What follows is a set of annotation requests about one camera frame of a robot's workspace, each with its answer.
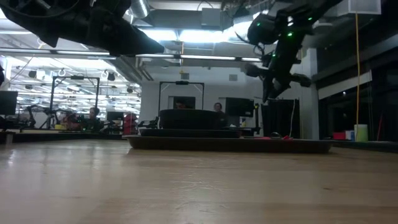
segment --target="ceiling duct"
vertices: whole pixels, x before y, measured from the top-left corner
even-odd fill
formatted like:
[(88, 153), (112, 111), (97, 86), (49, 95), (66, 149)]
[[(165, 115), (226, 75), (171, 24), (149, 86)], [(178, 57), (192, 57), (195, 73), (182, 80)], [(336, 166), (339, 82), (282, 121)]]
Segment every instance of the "ceiling duct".
[(134, 18), (145, 18), (150, 12), (149, 3), (147, 0), (131, 0), (130, 10)]

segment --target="wooden table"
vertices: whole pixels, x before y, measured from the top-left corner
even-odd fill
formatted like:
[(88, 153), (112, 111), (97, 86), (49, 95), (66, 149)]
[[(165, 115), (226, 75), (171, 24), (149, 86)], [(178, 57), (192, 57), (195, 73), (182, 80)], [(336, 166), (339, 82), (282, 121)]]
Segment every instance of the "wooden table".
[(398, 223), (398, 155), (0, 146), (2, 224)]

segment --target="computer monitor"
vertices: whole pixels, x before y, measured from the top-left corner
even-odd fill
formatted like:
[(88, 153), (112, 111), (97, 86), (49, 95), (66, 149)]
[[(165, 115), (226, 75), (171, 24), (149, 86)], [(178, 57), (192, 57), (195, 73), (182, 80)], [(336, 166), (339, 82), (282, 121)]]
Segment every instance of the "computer monitor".
[(124, 112), (107, 112), (106, 120), (107, 121), (122, 121), (124, 118)]
[(17, 108), (17, 91), (0, 91), (0, 114), (15, 115)]
[(254, 100), (243, 98), (226, 98), (225, 114), (227, 116), (253, 117)]

